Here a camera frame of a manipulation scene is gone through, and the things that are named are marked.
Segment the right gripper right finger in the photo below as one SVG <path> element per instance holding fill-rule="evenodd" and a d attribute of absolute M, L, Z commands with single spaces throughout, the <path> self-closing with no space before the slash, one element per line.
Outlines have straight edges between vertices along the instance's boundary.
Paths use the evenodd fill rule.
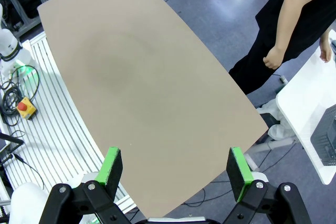
<path fill-rule="evenodd" d="M 290 182 L 275 187 L 254 178 L 239 147 L 230 148 L 226 171 L 236 205 L 224 223 L 250 223 L 256 213 L 270 223 L 311 223 L 298 187 Z"/>

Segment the person's right hand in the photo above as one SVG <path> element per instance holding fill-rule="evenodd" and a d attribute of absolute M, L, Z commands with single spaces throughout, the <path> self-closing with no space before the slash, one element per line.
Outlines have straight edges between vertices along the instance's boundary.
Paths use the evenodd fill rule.
<path fill-rule="evenodd" d="M 284 54 L 285 53 L 283 50 L 277 47 L 273 47 L 272 49 L 270 49 L 267 56 L 263 58 L 263 62 L 265 66 L 268 67 L 269 69 L 276 70 L 281 66 Z"/>

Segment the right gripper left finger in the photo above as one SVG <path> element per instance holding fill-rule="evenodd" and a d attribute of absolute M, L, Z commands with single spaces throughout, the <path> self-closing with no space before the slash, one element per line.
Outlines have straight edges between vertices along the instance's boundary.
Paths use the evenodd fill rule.
<path fill-rule="evenodd" d="M 100 223 L 130 223 L 114 203 L 123 170 L 121 151 L 110 147 L 94 179 L 76 188 L 56 184 L 50 191 L 40 223 L 79 223 L 94 214 Z"/>

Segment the person's left hand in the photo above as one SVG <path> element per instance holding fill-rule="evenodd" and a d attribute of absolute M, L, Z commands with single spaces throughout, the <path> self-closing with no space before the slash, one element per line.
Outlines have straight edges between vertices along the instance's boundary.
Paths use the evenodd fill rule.
<path fill-rule="evenodd" d="M 329 62 L 332 56 L 332 49 L 328 37 L 320 38 L 319 47 L 320 47 L 320 59 L 325 63 Z"/>

